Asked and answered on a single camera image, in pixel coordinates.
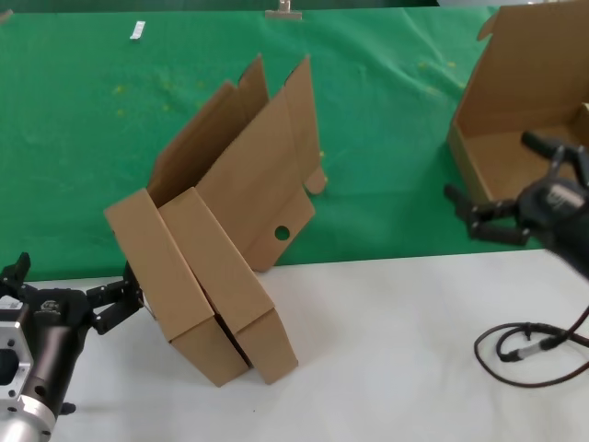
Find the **metal clip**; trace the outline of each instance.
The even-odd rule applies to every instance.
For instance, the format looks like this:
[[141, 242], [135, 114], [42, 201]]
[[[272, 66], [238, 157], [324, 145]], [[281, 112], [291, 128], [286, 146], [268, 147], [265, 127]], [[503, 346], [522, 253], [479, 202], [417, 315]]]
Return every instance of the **metal clip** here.
[[285, 20], [300, 20], [303, 13], [291, 11], [291, 0], [279, 0], [277, 11], [266, 11], [266, 18], [281, 18]]

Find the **white table surface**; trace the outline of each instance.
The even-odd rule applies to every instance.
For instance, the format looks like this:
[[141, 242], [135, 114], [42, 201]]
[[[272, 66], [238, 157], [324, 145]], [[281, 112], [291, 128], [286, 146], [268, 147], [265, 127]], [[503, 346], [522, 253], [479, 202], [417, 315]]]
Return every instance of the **white table surface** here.
[[[37, 286], [89, 288], [106, 280]], [[214, 387], [144, 310], [90, 331], [52, 441], [586, 441], [589, 373], [521, 390], [479, 366], [473, 341], [508, 321], [567, 327], [589, 284], [544, 251], [281, 267], [261, 277], [300, 367], [267, 386], [250, 370]], [[581, 332], [589, 332], [583, 327]], [[516, 337], [512, 345], [524, 343]], [[589, 351], [563, 345], [492, 366], [538, 381]]]

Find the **open cardboard box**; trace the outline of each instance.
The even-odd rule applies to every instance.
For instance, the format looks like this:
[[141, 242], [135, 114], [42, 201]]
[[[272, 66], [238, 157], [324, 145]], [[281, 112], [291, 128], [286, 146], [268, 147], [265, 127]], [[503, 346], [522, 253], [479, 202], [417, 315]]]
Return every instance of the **open cardboard box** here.
[[297, 366], [251, 268], [274, 265], [315, 213], [304, 186], [325, 182], [309, 60], [270, 100], [258, 57], [162, 152], [147, 188], [105, 211], [162, 332], [215, 385]]
[[[515, 198], [549, 162], [522, 132], [589, 145], [589, 2], [502, 6], [451, 123], [448, 143], [478, 203]], [[563, 176], [573, 176], [564, 167]]]

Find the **black cable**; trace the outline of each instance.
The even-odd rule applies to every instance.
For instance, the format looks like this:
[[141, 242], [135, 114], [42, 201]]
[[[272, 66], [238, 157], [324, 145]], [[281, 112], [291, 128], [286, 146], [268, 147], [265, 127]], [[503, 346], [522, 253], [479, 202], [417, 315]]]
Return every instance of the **black cable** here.
[[544, 382], [536, 382], [536, 383], [516, 382], [514, 380], [504, 378], [503, 376], [500, 376], [497, 373], [495, 373], [493, 370], [491, 370], [489, 368], [489, 366], [480, 357], [479, 345], [490, 334], [498, 332], [499, 330], [511, 329], [511, 330], [505, 332], [501, 336], [501, 338], [499, 338], [499, 340], [497, 341], [497, 344], [495, 346], [495, 351], [497, 353], [497, 356], [502, 360], [502, 362], [517, 362], [517, 361], [521, 361], [525, 358], [525, 356], [522, 356], [522, 354], [526, 353], [527, 348], [513, 350], [512, 352], [507, 353], [507, 354], [505, 354], [501, 351], [502, 345], [505, 342], [505, 340], [507, 338], [509, 338], [510, 336], [513, 336], [514, 334], [517, 334], [519, 332], [522, 332], [526, 336], [528, 341], [530, 340], [532, 333], [543, 333], [543, 334], [547, 334], [549, 336], [548, 338], [544, 338], [539, 343], [528, 347], [530, 349], [533, 348], [533, 351], [530, 352], [531, 355], [533, 353], [537, 353], [538, 351], [552, 350], [553, 348], [556, 348], [561, 343], [564, 343], [566, 341], [573, 341], [574, 343], [578, 343], [579, 345], [581, 345], [583, 347], [589, 348], [589, 339], [575, 333], [579, 329], [579, 327], [581, 327], [581, 325], [584, 323], [584, 321], [587, 319], [587, 317], [589, 317], [589, 307], [583, 312], [583, 314], [579, 317], [579, 319], [577, 321], [575, 321], [574, 324], [568, 330], [561, 329], [560, 327], [554, 327], [553, 325], [548, 325], [548, 324], [543, 324], [543, 323], [530, 323], [530, 322], [511, 322], [508, 324], [498, 325], [497, 327], [493, 327], [492, 329], [489, 329], [486, 332], [484, 332], [475, 341], [475, 343], [474, 343], [475, 356], [477, 357], [477, 360], [479, 361], [479, 363], [482, 365], [482, 367], [485, 369], [485, 371], [487, 373], [489, 373], [491, 376], [493, 376], [494, 378], [496, 378], [500, 382], [503, 382], [508, 385], [512, 385], [514, 387], [521, 387], [523, 389], [540, 389], [543, 387], [550, 387], [552, 385], [560, 384], [560, 383], [565, 382], [569, 379], [579, 376], [581, 373], [583, 373], [585, 370], [587, 370], [589, 368], [589, 362], [583, 364], [582, 366], [580, 366], [576, 370], [572, 371], [568, 375], [562, 376], [560, 378], [547, 380]]

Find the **hole in cardboard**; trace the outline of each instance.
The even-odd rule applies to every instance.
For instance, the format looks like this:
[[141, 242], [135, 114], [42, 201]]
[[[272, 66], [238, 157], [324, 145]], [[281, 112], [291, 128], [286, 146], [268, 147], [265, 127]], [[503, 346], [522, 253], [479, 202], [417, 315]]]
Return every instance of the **hole in cardboard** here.
[[286, 241], [291, 237], [291, 232], [288, 227], [278, 226], [276, 227], [276, 230], [274, 230], [274, 236], [280, 241]]

